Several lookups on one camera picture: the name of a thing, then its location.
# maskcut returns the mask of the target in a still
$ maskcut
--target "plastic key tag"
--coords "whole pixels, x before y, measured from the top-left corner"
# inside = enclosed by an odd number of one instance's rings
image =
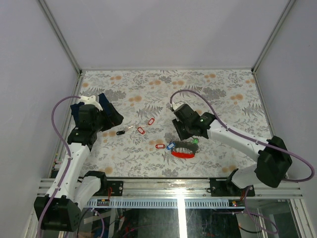
[[[164,148],[165,148],[165,145],[164,145],[164,144],[157,144],[157,145],[155,146],[155,148],[157,148],[157,149],[164,149]]]
[[[175,147],[175,143],[174,142],[170,142],[170,144],[167,146],[167,150],[171,150],[174,147]]]
[[[154,118],[151,118],[148,122],[148,125],[152,125],[154,123],[155,119]]]
[[[144,134],[145,134],[145,130],[143,130],[143,128],[142,128],[142,127],[138,127],[138,132],[140,132],[142,135],[144,135]]]

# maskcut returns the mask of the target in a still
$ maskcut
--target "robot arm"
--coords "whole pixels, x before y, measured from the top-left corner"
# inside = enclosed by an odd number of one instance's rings
[[[50,199],[52,202],[44,212],[41,229],[74,232],[79,226],[81,210],[96,193],[107,192],[107,180],[104,172],[89,171],[82,183],[76,188],[80,170],[90,154],[99,131],[108,130],[122,123],[120,115],[104,94],[79,99],[78,104],[71,106],[75,128],[70,133],[67,143],[71,151],[71,160],[66,155],[53,185],[44,197],[37,197],[34,209],[38,219]],[[62,183],[64,171],[67,171]]]
[[[199,116],[190,106],[182,103],[173,104],[173,110],[178,120],[174,119],[172,122],[181,140],[193,135],[218,140],[243,152],[257,163],[245,169],[234,170],[226,181],[228,190],[244,189],[249,185],[261,182],[270,187],[278,187],[292,164],[289,155],[251,142],[228,131],[213,114],[204,113]],[[283,140],[279,137],[274,136],[272,139],[266,140],[231,126],[228,127],[257,141],[266,141],[267,144],[286,150]]]

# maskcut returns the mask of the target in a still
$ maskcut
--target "glass panel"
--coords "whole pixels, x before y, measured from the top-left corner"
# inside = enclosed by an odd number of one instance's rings
[[[171,208],[96,208],[105,223],[103,238],[299,238],[289,201],[249,200],[249,209],[276,223],[279,233],[271,235],[261,231],[248,214],[220,214],[224,209],[185,208],[178,199],[176,209]],[[266,229],[275,231],[266,220],[254,216]],[[99,216],[91,208],[84,209],[78,236],[68,238],[98,238],[102,232]]]

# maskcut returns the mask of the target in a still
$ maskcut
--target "floral tablecloth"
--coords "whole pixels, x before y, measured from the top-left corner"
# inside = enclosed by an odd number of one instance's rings
[[[192,159],[156,149],[156,144],[178,140],[169,97],[179,89],[202,94],[230,125],[270,137],[250,70],[86,71],[81,95],[105,93],[124,120],[122,125],[98,134],[81,175],[99,170],[111,177],[220,177],[255,163],[230,146],[202,137],[199,152]],[[174,101],[186,102],[199,114],[210,111],[204,101],[190,93],[176,95]],[[146,126],[150,118],[155,122]],[[137,131],[139,126],[145,126],[144,135]],[[119,130],[126,133],[118,136]]]

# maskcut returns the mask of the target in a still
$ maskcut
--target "white panel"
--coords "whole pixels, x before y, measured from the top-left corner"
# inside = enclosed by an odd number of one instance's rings
[[[52,162],[51,110],[76,74],[36,0],[2,0],[0,30],[0,237],[19,238]]]
[[[251,68],[288,0],[47,2],[82,68]]]
[[[317,135],[317,1],[299,0],[287,17],[257,76],[276,135],[289,150],[315,167]],[[293,160],[292,178],[310,170]],[[301,183],[308,211],[317,228],[317,180]]]

